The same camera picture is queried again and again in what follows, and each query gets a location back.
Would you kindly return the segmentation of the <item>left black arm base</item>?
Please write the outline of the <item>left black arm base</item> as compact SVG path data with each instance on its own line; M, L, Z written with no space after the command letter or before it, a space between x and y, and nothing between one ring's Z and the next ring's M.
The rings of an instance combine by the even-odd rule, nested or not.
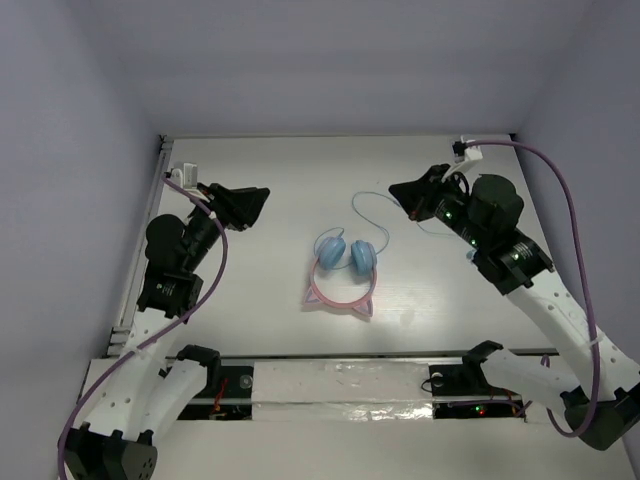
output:
M191 360L205 367L205 387L195 395L178 416L179 420L250 420L254 366L228 363L220 353L206 347L187 345L177 360Z

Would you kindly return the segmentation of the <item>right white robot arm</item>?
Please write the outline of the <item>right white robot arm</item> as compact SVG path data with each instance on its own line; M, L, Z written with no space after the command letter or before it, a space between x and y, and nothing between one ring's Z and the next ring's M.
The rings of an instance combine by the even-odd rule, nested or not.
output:
M538 402L598 451L638 423L638 363L590 327L550 257L518 229L524 201L508 179L483 174L468 183L441 164L417 180L391 185L389 192L410 220L435 218L474 248L472 263L480 275L540 329L571 370L556 373L484 341L456 371L466 388L505 388Z

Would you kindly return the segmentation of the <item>pink blue cat-ear headphones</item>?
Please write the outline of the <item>pink blue cat-ear headphones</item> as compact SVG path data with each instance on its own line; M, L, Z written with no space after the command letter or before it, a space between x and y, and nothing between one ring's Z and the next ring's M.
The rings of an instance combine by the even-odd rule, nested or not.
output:
M302 309L371 318L377 287L377 254L373 245L341 234L323 239L314 251Z

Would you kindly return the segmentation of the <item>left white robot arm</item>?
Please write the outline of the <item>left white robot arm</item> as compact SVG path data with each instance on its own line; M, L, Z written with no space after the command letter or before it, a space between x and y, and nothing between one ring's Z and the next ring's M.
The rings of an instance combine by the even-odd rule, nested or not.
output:
M58 441L62 479L148 479L156 443L199 393L222 382L218 351L189 344L166 360L184 327L217 289L218 272L205 288L195 272L216 242L228 259L227 230L257 221L270 191L198 184L166 185L193 205L186 218L162 214L145 231L147 266L129 337L118 359L79 398Z

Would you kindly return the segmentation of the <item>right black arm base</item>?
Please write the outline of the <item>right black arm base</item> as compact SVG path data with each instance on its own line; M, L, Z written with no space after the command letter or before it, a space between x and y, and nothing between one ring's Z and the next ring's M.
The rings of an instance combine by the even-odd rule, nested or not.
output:
M484 341L462 356L459 364L430 367L420 389L432 395L436 420L526 417L531 402L510 390L490 385L481 371L487 357L503 347Z

